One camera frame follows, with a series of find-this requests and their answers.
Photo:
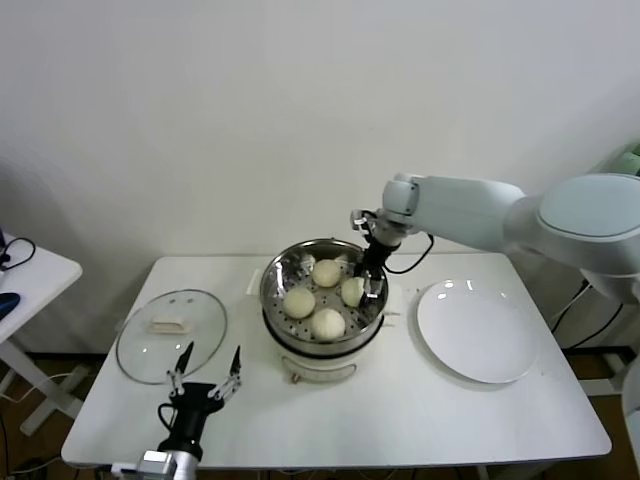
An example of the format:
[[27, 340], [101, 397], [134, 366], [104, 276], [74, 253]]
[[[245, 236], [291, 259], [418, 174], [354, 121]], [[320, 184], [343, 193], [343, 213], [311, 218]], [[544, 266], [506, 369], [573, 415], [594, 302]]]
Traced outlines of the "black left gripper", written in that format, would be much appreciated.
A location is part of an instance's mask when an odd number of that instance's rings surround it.
[[187, 370], [194, 342], [191, 341], [167, 372], [171, 383], [169, 401], [159, 405], [159, 420], [168, 432], [160, 448], [195, 448], [200, 446], [204, 428], [210, 415], [220, 411], [225, 400], [238, 391], [241, 381], [241, 346], [238, 345], [227, 379], [220, 385], [187, 382]]

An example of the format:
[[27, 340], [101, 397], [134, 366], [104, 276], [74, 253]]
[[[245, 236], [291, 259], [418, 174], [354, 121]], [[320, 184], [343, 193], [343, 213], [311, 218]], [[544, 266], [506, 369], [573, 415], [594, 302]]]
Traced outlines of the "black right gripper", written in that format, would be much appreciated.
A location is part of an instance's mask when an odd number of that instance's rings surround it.
[[368, 243], [359, 262], [354, 266], [353, 277], [362, 276], [361, 303], [377, 300], [382, 291], [382, 281], [377, 277], [383, 274], [387, 259], [398, 249], [397, 245], [389, 246], [378, 241], [372, 234], [366, 234]]

